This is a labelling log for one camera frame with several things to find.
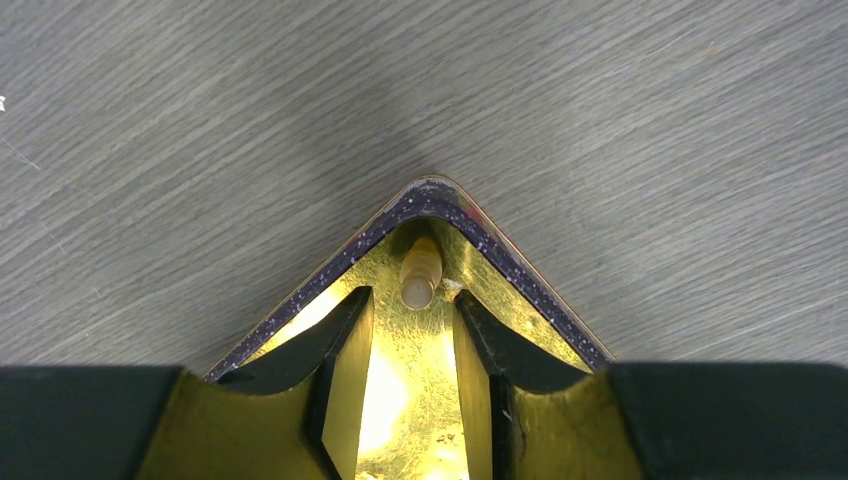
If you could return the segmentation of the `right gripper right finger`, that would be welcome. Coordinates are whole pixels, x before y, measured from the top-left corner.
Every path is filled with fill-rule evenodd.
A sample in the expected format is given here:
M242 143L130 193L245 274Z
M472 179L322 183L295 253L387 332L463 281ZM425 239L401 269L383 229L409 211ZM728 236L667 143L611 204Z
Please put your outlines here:
M823 363L615 363L584 372L455 299L473 479L843 479L847 371Z

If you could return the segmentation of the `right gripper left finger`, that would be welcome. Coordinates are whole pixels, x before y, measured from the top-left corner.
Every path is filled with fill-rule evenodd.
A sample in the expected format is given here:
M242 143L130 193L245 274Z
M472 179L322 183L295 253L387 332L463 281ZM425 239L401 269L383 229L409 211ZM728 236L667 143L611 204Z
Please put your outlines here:
M5 479L351 479L373 328L358 287L206 382L180 366L8 366Z

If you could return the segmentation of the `gold tin box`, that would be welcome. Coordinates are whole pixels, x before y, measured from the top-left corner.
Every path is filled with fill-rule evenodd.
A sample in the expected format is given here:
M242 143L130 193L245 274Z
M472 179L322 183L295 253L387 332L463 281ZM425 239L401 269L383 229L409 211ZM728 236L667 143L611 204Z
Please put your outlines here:
M443 273L428 307L400 297L412 244L438 245ZM498 321L584 372L611 361L570 307L454 182L413 181L242 338L207 374L224 374L309 329L358 287L373 294L373 328L355 475L473 479L454 352L455 299L471 293Z

